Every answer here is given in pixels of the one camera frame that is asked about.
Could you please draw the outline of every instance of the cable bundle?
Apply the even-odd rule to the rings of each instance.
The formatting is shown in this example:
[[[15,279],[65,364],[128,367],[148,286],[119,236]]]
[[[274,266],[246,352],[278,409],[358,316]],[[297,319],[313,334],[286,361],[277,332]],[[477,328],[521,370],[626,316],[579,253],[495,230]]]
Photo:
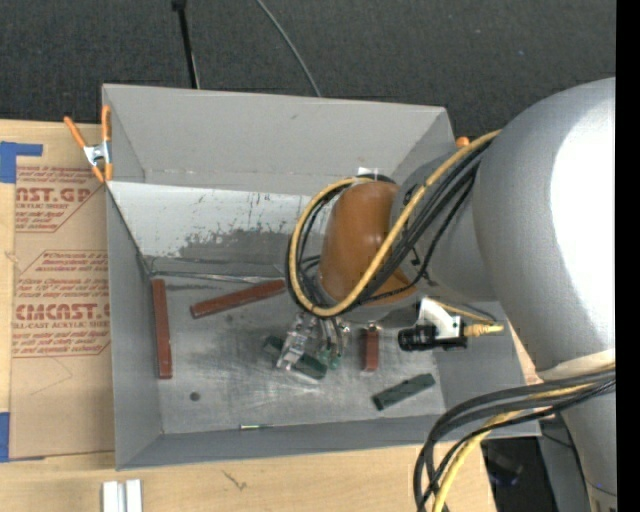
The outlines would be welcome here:
[[[498,133],[498,131],[489,133],[460,148],[439,165],[423,185],[412,191],[407,204],[360,281],[342,301],[335,305],[319,301],[319,291],[314,285],[313,279],[308,275],[308,271],[317,264],[317,257],[305,258],[304,249],[311,227],[322,208],[346,188],[369,178],[346,178],[329,185],[317,194],[298,219],[289,242],[287,279],[294,300],[309,313],[321,318],[331,318],[366,303],[401,293],[425,277],[427,266],[438,240],[471,192],[482,152]],[[427,190],[431,189],[441,178],[443,179],[438,183],[437,188],[427,197]],[[445,208],[451,205],[451,209],[432,239],[431,246],[414,281],[391,292],[375,295],[375,292],[397,270],[407,255],[414,250],[416,242],[424,235],[425,231],[445,211]],[[415,218],[409,223],[414,212]]]
[[[445,498],[455,475],[468,453],[491,431],[559,413],[595,396],[615,391],[615,384],[615,366],[611,365],[598,373],[497,391],[453,407],[435,423],[416,461],[413,491],[418,511],[425,510],[432,495],[435,495],[433,512],[447,510]],[[523,414],[534,409],[535,412]],[[484,418],[490,420],[458,441],[436,468],[433,453],[436,443],[447,433]],[[429,485],[423,491],[425,469]]]

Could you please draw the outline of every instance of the brown cylindrical part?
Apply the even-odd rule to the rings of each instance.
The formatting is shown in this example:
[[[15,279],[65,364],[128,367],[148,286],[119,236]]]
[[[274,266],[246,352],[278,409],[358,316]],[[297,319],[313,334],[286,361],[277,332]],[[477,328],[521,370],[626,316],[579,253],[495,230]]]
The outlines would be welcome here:
[[[318,276],[322,288],[334,300],[343,300],[353,290],[389,234],[391,206],[398,189],[398,185],[383,181],[355,185],[346,190],[333,207]],[[378,293],[404,288],[408,284],[409,280],[398,269],[383,283]],[[391,304],[415,291],[412,286],[372,304]]]

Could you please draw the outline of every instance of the brown wooden stick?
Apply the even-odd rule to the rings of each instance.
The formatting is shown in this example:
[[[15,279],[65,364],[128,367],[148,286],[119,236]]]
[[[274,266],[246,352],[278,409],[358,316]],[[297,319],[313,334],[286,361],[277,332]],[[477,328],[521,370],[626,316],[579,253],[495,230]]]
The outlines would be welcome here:
[[[380,354],[380,333],[375,326],[362,329],[361,338],[362,369],[365,372],[375,372],[378,369]]]
[[[169,311],[167,308],[167,291],[164,279],[152,279],[153,313],[156,319],[156,348],[158,355],[158,377],[173,377],[171,360],[171,337],[169,334]]]
[[[278,295],[285,290],[285,282],[282,279],[276,281],[267,281],[260,283],[251,288],[240,290],[239,292],[229,293],[216,297],[215,299],[205,300],[192,305],[191,316],[193,318],[202,318],[203,316],[213,315],[226,311],[228,309],[237,308],[238,306],[244,306],[251,302],[257,302],[259,300],[268,299],[274,295]]]

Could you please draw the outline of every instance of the cardboard box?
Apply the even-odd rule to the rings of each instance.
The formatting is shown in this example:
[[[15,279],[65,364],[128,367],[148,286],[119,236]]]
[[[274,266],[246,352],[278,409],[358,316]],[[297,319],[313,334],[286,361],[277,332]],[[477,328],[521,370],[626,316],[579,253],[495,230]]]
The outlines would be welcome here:
[[[3,122],[0,140],[42,151],[18,156],[2,205],[15,223],[9,456],[113,449],[105,189],[62,123]]]

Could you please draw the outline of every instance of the black cable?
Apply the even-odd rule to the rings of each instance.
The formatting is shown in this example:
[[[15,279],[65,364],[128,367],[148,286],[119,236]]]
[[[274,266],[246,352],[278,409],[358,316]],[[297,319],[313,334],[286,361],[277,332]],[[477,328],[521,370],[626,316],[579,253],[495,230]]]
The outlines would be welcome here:
[[[311,230],[313,228],[313,225],[319,215],[319,213],[322,211],[322,209],[324,207],[326,207],[331,200],[337,196],[339,193],[341,193],[345,188],[347,188],[349,185],[345,185],[343,187],[340,187],[336,190],[332,190],[329,193],[327,193],[327,195],[322,198],[322,200],[320,202],[318,202],[318,204],[314,207],[314,209],[312,210],[311,214],[309,215],[309,218],[307,219],[304,227],[303,227],[303,233],[302,233],[302,238],[301,238],[301,242],[300,242],[300,247],[298,249],[298,253],[296,255],[296,269],[298,272],[298,278],[299,281],[303,284],[303,290],[305,291],[305,295],[309,296],[315,304],[321,306],[321,307],[325,307],[326,304],[324,304],[323,300],[322,300],[322,293],[320,292],[320,290],[318,289],[317,286],[315,286],[315,283],[313,281],[313,279],[308,275],[308,270],[309,268],[315,266],[315,264],[319,263],[320,260],[320,256],[311,256],[309,258],[304,258],[304,250],[306,248],[307,245],[307,240],[308,237],[311,233]],[[304,266],[303,262],[305,260],[307,261],[314,261],[317,259],[317,262],[312,264],[312,265],[307,265]],[[306,307],[304,307],[304,305],[302,305],[296,298],[296,303],[305,311],[309,312],[309,313],[313,313],[312,311],[309,311]]]
[[[318,263],[320,263],[320,255],[316,254],[315,256],[309,256],[301,260],[302,270],[308,272],[313,267],[317,267]]]
[[[441,435],[439,437],[444,436],[447,432],[455,430],[456,428],[460,428],[464,425],[468,425],[469,423],[472,423],[474,421],[478,421],[484,418],[491,418],[498,414],[503,414],[505,412],[524,411],[529,409],[539,409],[543,407],[558,406],[558,405],[562,405],[566,400],[567,400],[567,396],[565,395],[565,396],[547,397],[547,398],[539,398],[539,399],[525,398],[522,400],[515,400],[507,404],[491,405],[483,409],[478,409],[478,410],[469,412],[467,414],[464,414],[456,418],[455,420],[453,420],[447,425],[446,431],[441,432]],[[414,491],[416,492],[416,495],[422,494],[422,491],[420,489],[422,472],[424,471],[427,461],[430,461],[430,464],[433,465],[433,448],[432,447],[435,447],[435,444],[436,443],[433,443],[433,445],[429,445],[431,447],[430,450],[428,451],[428,453],[430,453],[430,457],[427,458],[425,456],[425,453],[426,453],[425,450],[427,446],[425,443],[416,460],[416,464],[414,466],[414,473],[413,473],[413,486],[414,486]],[[435,469],[432,469],[431,471],[427,471],[427,474],[429,473],[432,474],[431,478],[437,479],[437,477],[434,476],[434,474],[437,474]]]
[[[316,96],[318,96],[318,98],[321,98],[322,93],[320,92],[320,88],[318,87],[315,80],[311,76],[311,73],[309,72],[307,65],[304,63],[304,60],[302,59],[301,55],[298,53],[298,50],[296,50],[296,47],[291,42],[291,39],[289,39],[289,36],[287,35],[287,33],[284,31],[280,23],[278,23],[278,20],[276,19],[276,17],[273,14],[271,14],[271,11],[269,11],[269,9],[267,9],[267,6],[264,4],[262,0],[256,0],[256,3],[260,7],[260,9],[262,9],[263,12],[267,15],[267,17],[271,20],[271,23],[273,23],[273,25],[276,27],[278,32],[280,32],[282,39],[284,39],[285,43],[287,43],[287,46],[289,46],[289,49],[291,50],[294,57],[298,61],[298,64],[300,64],[302,71],[304,72],[304,74],[307,77],[307,80],[311,84],[311,87],[313,87],[313,91],[316,93]]]
[[[442,212],[448,202],[451,201],[453,197],[455,197],[462,184],[473,177],[470,176],[470,174],[475,175],[475,172],[477,171],[477,168],[481,162],[482,154],[488,147],[489,143],[481,146],[475,152],[467,155],[460,162],[458,162],[457,165],[452,166],[452,168],[448,171],[444,178],[441,178],[442,181],[440,185],[435,189],[435,191],[427,200],[426,204],[417,213],[411,227],[405,231],[403,237],[398,241],[391,257],[378,270],[375,278],[369,285],[365,287],[365,289],[360,294],[360,297],[354,302],[354,305],[352,305],[351,309],[359,305],[361,301],[371,302],[371,300],[369,299],[373,296],[373,293],[375,293],[375,291],[378,290],[398,269],[409,252],[411,250],[414,250],[415,244],[418,242],[420,237],[423,236],[424,232],[430,227],[431,223],[438,217],[438,215]],[[456,178],[459,178],[458,182],[451,186]],[[438,199],[442,194],[444,194],[445,190],[448,190],[448,193],[442,201],[438,202]],[[421,279],[421,274],[424,272],[425,267],[426,265],[424,265],[423,262],[423,265],[417,274],[417,278],[414,279],[411,285],[404,288],[402,291],[415,285]]]
[[[438,492],[439,485],[437,484],[437,481],[442,477],[442,474],[444,473],[445,468],[447,467],[447,465],[449,464],[449,462],[453,458],[454,454],[468,440],[470,440],[470,439],[472,439],[472,438],[474,438],[474,437],[476,437],[476,436],[478,436],[480,434],[484,434],[485,432],[489,432],[489,431],[492,431],[492,430],[504,428],[504,427],[507,427],[507,426],[520,425],[522,423],[527,423],[529,421],[533,421],[533,420],[541,419],[541,418],[546,418],[548,416],[557,414],[557,413],[562,412],[563,410],[566,410],[566,409],[568,409],[570,407],[574,407],[574,406],[576,406],[576,405],[578,405],[578,404],[580,404],[580,403],[582,403],[582,402],[584,402],[586,400],[594,398],[595,396],[612,392],[613,389],[611,389],[611,388],[613,388],[615,386],[615,384],[616,384],[616,379],[614,378],[614,379],[612,379],[610,381],[607,381],[604,384],[601,384],[601,385],[596,386],[594,388],[590,388],[590,389],[588,389],[586,391],[581,390],[581,392],[579,392],[579,393],[577,393],[575,395],[570,395],[570,398],[567,398],[563,404],[558,405],[558,406],[554,406],[554,407],[550,407],[548,410],[537,411],[537,412],[533,412],[533,413],[527,414],[525,416],[520,416],[518,418],[505,420],[503,422],[496,423],[496,424],[491,425],[491,426],[479,428],[477,430],[474,430],[470,434],[467,434],[466,436],[464,436],[462,439],[460,439],[460,441],[458,441],[454,446],[452,446],[449,449],[447,454],[444,456],[444,458],[440,462],[440,465],[438,466],[438,469],[434,473],[434,479],[430,480],[429,486],[427,487],[427,490],[425,491],[424,495],[422,496],[422,499],[420,500],[420,502],[416,502],[416,504],[418,505],[418,511],[419,512],[424,511],[424,505],[427,502],[427,500],[429,499],[429,497],[431,496],[431,494],[434,493],[434,492]]]
[[[572,444],[566,443],[565,441],[561,441],[560,439],[556,439],[553,436],[550,436],[549,434],[542,434],[542,437],[544,437],[545,439],[548,439],[549,441],[553,441],[556,444],[559,444],[560,446],[564,446],[565,448],[571,448],[572,450],[575,450],[575,446],[573,446]]]
[[[485,395],[481,395],[478,397],[474,397],[466,402],[458,404],[457,406],[449,409],[445,412],[439,419],[436,421],[434,426],[432,427],[427,440],[424,443],[423,451],[421,452],[421,456],[418,458],[418,462],[422,460],[424,462],[427,474],[429,475],[430,480],[433,477],[434,464],[433,464],[433,448],[435,447],[437,441],[446,435],[448,432],[453,430],[453,428],[457,428],[461,425],[455,423],[456,417],[461,414],[472,410],[476,407],[479,407],[484,404],[499,402],[504,400],[509,400],[511,398],[520,398],[520,397],[529,397],[533,393],[543,393],[547,391],[554,391],[556,389],[564,389],[567,387],[585,385],[585,384],[597,384],[602,383],[608,379],[615,378],[615,370],[607,370],[603,372],[593,373],[593,374],[585,374],[579,375],[576,377],[568,377],[565,379],[552,381],[552,382],[543,382],[535,385],[527,385],[520,386],[517,388],[511,388],[501,391],[496,391],[493,393],[488,393]],[[422,468],[418,470],[415,468],[414,471],[414,485],[420,485],[420,479],[417,475],[421,475]]]
[[[510,397],[510,396],[520,394],[522,390],[529,390],[529,393],[531,393],[533,390],[536,390],[537,392],[551,391],[551,390],[554,390],[554,388],[564,389],[566,387],[573,387],[576,385],[586,384],[589,382],[591,382],[591,387],[589,389],[578,390],[576,391],[576,393],[571,394],[568,397],[566,395],[564,397],[560,397],[561,398],[560,403],[557,405],[551,406],[546,411],[531,413],[516,419],[498,423],[491,427],[483,427],[481,429],[475,430],[471,434],[468,434],[467,436],[463,437],[458,443],[456,443],[456,445],[450,450],[449,457],[445,457],[443,459],[438,470],[435,470],[433,466],[431,467],[431,470],[430,470],[429,462],[431,463],[431,465],[433,464],[433,448],[435,447],[435,444],[437,441],[437,439],[434,438],[434,436],[432,436],[432,433],[438,430],[438,424],[440,424],[440,432],[439,432],[440,435],[436,437],[442,437],[444,434],[449,432],[451,429],[446,427],[443,428],[443,425],[445,425],[446,423],[449,423],[450,418],[453,416],[456,416],[461,411],[466,410],[469,407],[475,407],[477,405],[480,405],[481,403],[487,403],[487,401],[491,401],[495,396]],[[537,384],[534,386],[521,386],[519,388],[504,390],[504,392],[496,392],[496,393],[491,393],[488,395],[476,397],[472,400],[469,400],[467,402],[464,402],[454,407],[453,409],[445,413],[445,415],[443,415],[438,420],[438,422],[436,422],[436,425],[434,425],[434,427],[432,428],[429,434],[429,438],[427,439],[427,442],[425,442],[425,444],[423,445],[420,455],[416,460],[416,466],[414,468],[413,485],[414,485],[414,497],[416,499],[416,504],[418,505],[418,510],[424,510],[424,503],[426,503],[430,494],[432,492],[438,491],[439,489],[438,480],[442,476],[442,472],[446,467],[446,465],[448,464],[448,461],[450,460],[453,453],[455,453],[457,448],[461,446],[462,443],[466,442],[468,439],[476,435],[479,435],[481,433],[487,432],[489,430],[498,429],[498,428],[502,428],[509,425],[517,425],[520,423],[524,423],[526,421],[531,421],[532,419],[539,419],[542,417],[549,416],[551,414],[555,414],[568,407],[576,405],[577,403],[580,403],[593,396],[596,396],[597,394],[608,392],[607,390],[613,385],[615,385],[615,370],[600,372],[597,374],[588,374],[588,375],[582,375],[578,377],[571,377],[568,379],[562,379],[561,381]],[[530,407],[527,407],[527,409],[532,407],[537,407],[537,405],[535,405],[535,401],[532,401],[532,405]],[[504,411],[498,410],[497,412],[498,414],[501,412],[506,412],[506,407]],[[478,419],[477,417],[473,417],[473,416],[469,416],[469,418],[470,418],[470,421],[474,419]],[[422,471],[425,469],[425,467],[427,469],[427,474],[429,476],[430,484],[429,484],[429,487],[427,488],[427,491],[423,493],[422,492]]]
[[[471,304],[461,304],[460,306],[464,309],[469,309],[474,313],[478,313],[479,315],[485,316],[487,317],[487,319],[491,320],[494,323],[498,321],[498,319],[494,315],[492,315],[488,311],[485,311],[484,309],[481,309],[479,307],[472,306]]]
[[[427,252],[427,255],[425,256],[425,258],[424,258],[424,260],[422,262],[422,265],[420,266],[420,269],[418,270],[418,273],[417,273],[416,277],[413,279],[413,281],[411,281],[408,285],[405,285],[405,286],[400,287],[400,288],[396,288],[395,290],[391,290],[391,291],[386,292],[386,293],[381,293],[381,294],[374,295],[372,297],[368,297],[366,299],[363,299],[363,300],[361,300],[359,302],[360,305],[366,304],[368,302],[373,302],[373,301],[376,301],[376,300],[380,300],[380,299],[385,299],[387,297],[392,297],[394,295],[402,293],[402,292],[410,289],[412,286],[415,286],[418,283],[418,281],[420,281],[425,276],[425,273],[427,271],[427,267],[428,267],[429,263],[431,262],[431,257],[433,256],[433,252],[435,251],[435,247],[436,247],[438,241],[440,240],[440,238],[442,238],[442,236],[444,235],[445,231],[447,230],[447,228],[451,224],[451,221],[453,220],[453,218],[458,213],[458,210],[460,209],[460,207],[462,206],[464,201],[469,196],[469,193],[471,192],[471,189],[473,188],[473,183],[474,183],[474,179],[473,179],[473,176],[472,176],[471,179],[470,179],[469,185],[462,192],[462,194],[460,195],[460,197],[458,198],[456,203],[453,205],[451,210],[449,210],[449,213],[445,217],[445,220],[440,225],[440,228],[438,229],[435,237],[433,238],[433,241],[431,242],[431,246],[430,246],[430,248],[429,248],[429,250]]]
[[[182,44],[184,46],[184,54],[187,58],[187,67],[189,69],[189,82],[192,89],[200,89],[200,77],[196,68],[196,58],[191,48],[191,37],[189,36],[189,24],[187,23],[187,0],[171,0],[171,8],[178,13],[180,20],[180,32],[182,33]]]

